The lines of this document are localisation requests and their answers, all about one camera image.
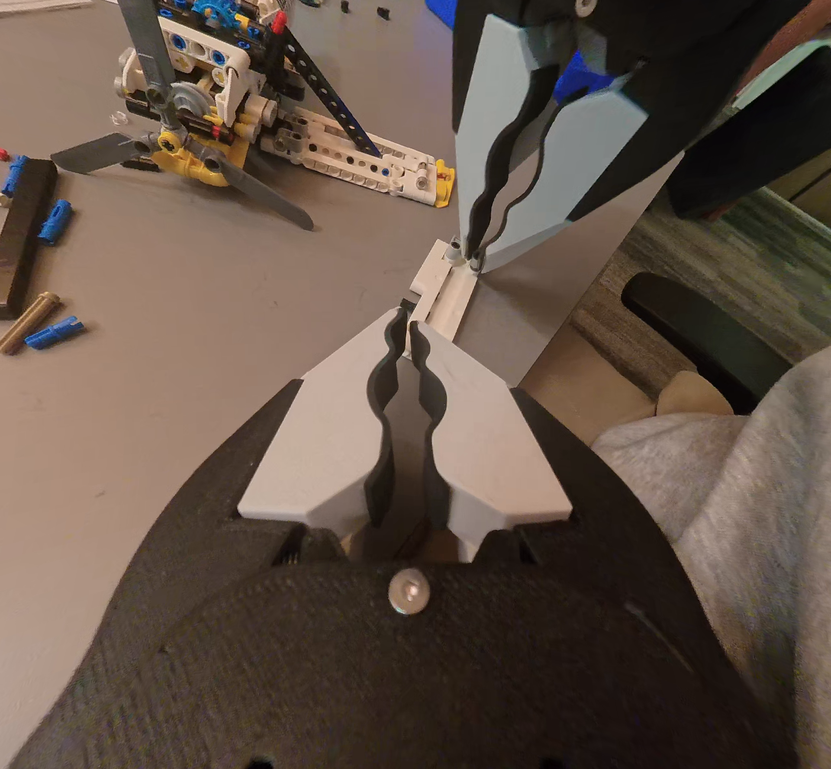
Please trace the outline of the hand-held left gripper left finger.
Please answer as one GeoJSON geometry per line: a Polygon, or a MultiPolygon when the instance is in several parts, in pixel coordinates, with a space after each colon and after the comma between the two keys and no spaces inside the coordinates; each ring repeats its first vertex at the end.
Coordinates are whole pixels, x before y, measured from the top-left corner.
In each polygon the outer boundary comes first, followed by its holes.
{"type": "Polygon", "coordinates": [[[387,405],[396,395],[408,312],[391,309],[300,380],[238,504],[249,519],[337,537],[389,513],[395,464],[387,405]]]}

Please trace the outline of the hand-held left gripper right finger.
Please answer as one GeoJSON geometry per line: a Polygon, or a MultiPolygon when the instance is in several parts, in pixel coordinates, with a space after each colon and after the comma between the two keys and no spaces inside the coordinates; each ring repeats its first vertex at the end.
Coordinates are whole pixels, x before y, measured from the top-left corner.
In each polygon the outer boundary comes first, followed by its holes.
{"type": "Polygon", "coordinates": [[[573,511],[508,384],[429,325],[412,320],[420,376],[424,490],[431,525],[472,562],[491,532],[566,521],[573,511]]]}

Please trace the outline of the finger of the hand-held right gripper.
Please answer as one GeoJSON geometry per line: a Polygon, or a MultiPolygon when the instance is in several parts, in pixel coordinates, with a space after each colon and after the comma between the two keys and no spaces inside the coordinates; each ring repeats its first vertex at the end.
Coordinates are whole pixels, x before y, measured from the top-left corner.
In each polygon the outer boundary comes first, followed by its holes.
{"type": "Polygon", "coordinates": [[[493,203],[509,179],[514,146],[546,109],[562,58],[562,23],[483,23],[455,138],[461,250],[480,260],[493,203]]]}
{"type": "Polygon", "coordinates": [[[613,82],[557,110],[542,139],[533,181],[476,255],[475,270],[506,265],[565,228],[577,204],[647,120],[624,86],[613,82]]]}

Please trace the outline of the white lego sub-assembly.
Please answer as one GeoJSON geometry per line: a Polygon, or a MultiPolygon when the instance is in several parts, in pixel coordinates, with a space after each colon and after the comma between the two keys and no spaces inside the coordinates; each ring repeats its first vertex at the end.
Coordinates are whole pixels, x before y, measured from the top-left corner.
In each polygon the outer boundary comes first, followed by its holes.
{"type": "Polygon", "coordinates": [[[461,327],[479,271],[464,258],[461,239],[435,241],[410,284],[417,295],[410,321],[431,327],[450,342],[461,327]]]}

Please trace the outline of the lego helicopter model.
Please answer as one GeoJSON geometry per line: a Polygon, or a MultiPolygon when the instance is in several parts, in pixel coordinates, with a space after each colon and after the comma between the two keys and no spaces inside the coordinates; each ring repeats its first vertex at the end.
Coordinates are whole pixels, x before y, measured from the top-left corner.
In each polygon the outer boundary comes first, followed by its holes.
{"type": "Polygon", "coordinates": [[[312,218],[246,171],[264,152],[428,206],[451,200],[454,170],[369,134],[292,32],[286,0],[116,0],[132,46],[117,95],[150,132],[112,132],[51,156],[89,174],[138,166],[232,187],[306,231],[312,218]]]}

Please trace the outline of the tan lego axle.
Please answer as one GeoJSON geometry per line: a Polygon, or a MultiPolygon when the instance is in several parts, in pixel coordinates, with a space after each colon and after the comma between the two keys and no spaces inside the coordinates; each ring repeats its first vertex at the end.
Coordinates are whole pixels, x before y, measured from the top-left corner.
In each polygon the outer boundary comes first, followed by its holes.
{"type": "Polygon", "coordinates": [[[1,354],[14,355],[25,338],[60,306],[61,297],[57,294],[46,291],[38,295],[1,337],[1,354]]]}

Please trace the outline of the black lego beam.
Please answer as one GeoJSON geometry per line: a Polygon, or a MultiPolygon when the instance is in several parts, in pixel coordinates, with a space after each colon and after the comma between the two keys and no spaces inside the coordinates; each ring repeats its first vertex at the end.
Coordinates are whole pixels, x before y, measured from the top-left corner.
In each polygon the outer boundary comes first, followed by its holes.
{"type": "Polygon", "coordinates": [[[52,206],[57,167],[50,159],[23,163],[1,232],[1,320],[17,319],[32,279],[37,236],[52,206]]]}

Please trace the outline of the tan pants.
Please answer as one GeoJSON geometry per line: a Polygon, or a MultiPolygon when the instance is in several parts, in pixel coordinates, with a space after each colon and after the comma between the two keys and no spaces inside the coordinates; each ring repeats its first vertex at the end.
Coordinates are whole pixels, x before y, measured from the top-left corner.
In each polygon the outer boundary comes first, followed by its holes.
{"type": "Polygon", "coordinates": [[[732,416],[734,411],[726,397],[698,372],[682,370],[660,390],[655,416],[699,413],[732,416]]]}

